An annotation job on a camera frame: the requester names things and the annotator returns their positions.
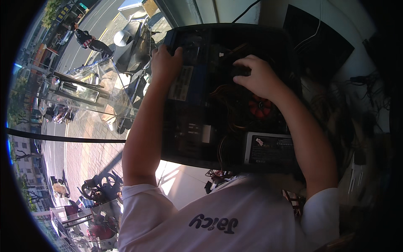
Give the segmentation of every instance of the road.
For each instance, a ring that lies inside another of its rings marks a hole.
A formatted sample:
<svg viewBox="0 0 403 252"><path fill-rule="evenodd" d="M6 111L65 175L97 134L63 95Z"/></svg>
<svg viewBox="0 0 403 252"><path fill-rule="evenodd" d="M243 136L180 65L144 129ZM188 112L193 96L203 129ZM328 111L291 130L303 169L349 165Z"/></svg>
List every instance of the road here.
<svg viewBox="0 0 403 252"><path fill-rule="evenodd" d="M107 24L118 14L118 8L123 2L124 0L103 0L80 23L79 29L88 31L90 35L99 38ZM81 67L88 59L90 52L90 49L82 48L73 35L56 69L64 73L70 69Z"/></svg>
<svg viewBox="0 0 403 252"><path fill-rule="evenodd" d="M56 124L54 122L44 122L42 125L42 133L47 135L64 136L66 132L65 124ZM50 176L55 176L57 179L63 177L64 167L64 142L44 141L42 145L42 153L44 155L46 173L48 175L48 183L50 182ZM67 204L67 199L57 199L51 192L53 203L55 206L64 206Z"/></svg>
<svg viewBox="0 0 403 252"><path fill-rule="evenodd" d="M118 14L118 8L124 0L103 0L101 1L80 23L79 29L88 31L89 34L99 38L105 31L107 24ZM76 41L73 35L67 44L67 47L60 59L59 65L56 67L58 71L66 72L69 69L81 67L86 62L91 50L83 49ZM42 126L42 134L65 136L66 125L56 123L44 123ZM50 176L62 178L65 168L65 149L64 142L45 141L43 144L43 154L48 173ZM66 205L67 199L55 199L54 204L58 206Z"/></svg>

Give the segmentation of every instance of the white t-shirt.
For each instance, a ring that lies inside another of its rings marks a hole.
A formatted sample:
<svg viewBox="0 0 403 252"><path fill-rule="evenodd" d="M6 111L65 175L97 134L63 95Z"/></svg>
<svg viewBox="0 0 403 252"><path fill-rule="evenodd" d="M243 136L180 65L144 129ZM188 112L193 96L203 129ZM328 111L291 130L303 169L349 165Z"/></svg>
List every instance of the white t-shirt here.
<svg viewBox="0 0 403 252"><path fill-rule="evenodd" d="M119 251L313 251L339 237L337 188L313 195L301 221L267 182L240 176L179 211L149 184L124 186Z"/></svg>

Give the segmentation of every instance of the power cable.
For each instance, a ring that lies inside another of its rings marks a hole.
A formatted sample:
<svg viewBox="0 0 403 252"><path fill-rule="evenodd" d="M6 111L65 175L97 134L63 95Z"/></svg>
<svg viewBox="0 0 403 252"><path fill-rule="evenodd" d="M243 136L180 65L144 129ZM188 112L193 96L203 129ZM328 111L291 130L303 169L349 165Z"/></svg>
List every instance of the power cable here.
<svg viewBox="0 0 403 252"><path fill-rule="evenodd" d="M250 8L252 8L255 4L257 4L257 3L260 2L260 1L261 1L261 0L257 0L257 1L254 2L253 4L249 5L249 7L248 7L244 12L242 12L241 15L239 15L237 18L235 18L235 20L232 21L232 23L235 23L236 21L238 21L238 19L240 19L246 12L248 12L248 10L249 10Z"/></svg>
<svg viewBox="0 0 403 252"><path fill-rule="evenodd" d="M314 36L316 36L316 35L318 34L319 27L320 27L320 22L322 21L322 0L319 0L319 3L320 3L319 24L318 24L318 27L316 28L315 34L312 35L312 36L310 36L310 37L308 37L308 38L306 38L306 39L304 39L304 40L302 40L298 45L296 45L296 46L294 47L294 50L295 50L300 44L302 44L303 42L307 41L308 39L310 39L310 38L312 38L312 37L314 37Z"/></svg>

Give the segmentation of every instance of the yellow road line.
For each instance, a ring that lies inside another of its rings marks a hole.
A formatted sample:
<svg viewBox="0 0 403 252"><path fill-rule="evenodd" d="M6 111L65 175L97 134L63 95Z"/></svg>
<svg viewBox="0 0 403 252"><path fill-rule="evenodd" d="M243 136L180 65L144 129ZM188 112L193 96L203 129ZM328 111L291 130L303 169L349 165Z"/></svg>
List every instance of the yellow road line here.
<svg viewBox="0 0 403 252"><path fill-rule="evenodd" d="M118 18L119 14L120 14L120 12L118 12L118 14L116 14L116 16L112 19L112 21L115 21L115 19Z"/></svg>
<svg viewBox="0 0 403 252"><path fill-rule="evenodd" d="M112 22L115 21L115 19L118 18L119 14L120 14L120 12L118 12L118 14L116 14L116 16L112 19ZM108 30L108 28L105 29L105 31L101 34L101 36L100 36L100 38L99 38L98 40L101 40L101 39L102 39L102 37L105 35L105 32L106 32L107 30ZM92 52L93 52L93 51L91 51L91 52L89 53L89 56L88 56L87 60L85 61L85 64L84 64L84 65L87 65L87 63L88 63L88 61L89 61L89 58L91 58Z"/></svg>
<svg viewBox="0 0 403 252"><path fill-rule="evenodd" d="M87 65L87 62L89 61L89 58L91 57L91 55L92 55L92 52L93 52L93 50L91 50L91 52L89 53L89 56L88 56L88 58L87 58L87 60L85 61L85 63L84 63L84 66L86 66Z"/></svg>
<svg viewBox="0 0 403 252"><path fill-rule="evenodd" d="M101 39L102 39L102 37L104 36L104 34L105 34L105 32L106 32L107 30L108 30L108 28L105 29L105 31L101 34L101 37L100 37L98 40L101 40ZM88 63L88 61L89 61L89 58L91 58L92 52L93 52L93 51L91 50L91 52L89 53L89 56L88 56L87 60L86 60L85 63L84 63L84 66L87 65L87 63Z"/></svg>
<svg viewBox="0 0 403 252"><path fill-rule="evenodd" d="M101 34L100 38L98 40L101 40L102 37L105 35L105 32L108 30L108 28L105 29L105 31Z"/></svg>

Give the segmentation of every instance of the hand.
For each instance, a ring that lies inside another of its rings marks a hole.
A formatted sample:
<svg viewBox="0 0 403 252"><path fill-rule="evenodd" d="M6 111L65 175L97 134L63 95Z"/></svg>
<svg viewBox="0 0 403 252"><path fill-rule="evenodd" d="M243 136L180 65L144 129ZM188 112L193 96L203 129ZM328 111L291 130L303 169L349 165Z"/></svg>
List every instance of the hand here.
<svg viewBox="0 0 403 252"><path fill-rule="evenodd" d="M277 77L269 63L256 57L248 55L233 63L238 66L249 67L252 72L250 76L235 76L233 81L252 91L255 95L274 102L276 94L287 86Z"/></svg>
<svg viewBox="0 0 403 252"><path fill-rule="evenodd" d="M158 49L152 50L151 73L154 82L163 82L170 87L182 69L182 48L178 47L174 56L171 56L162 44Z"/></svg>

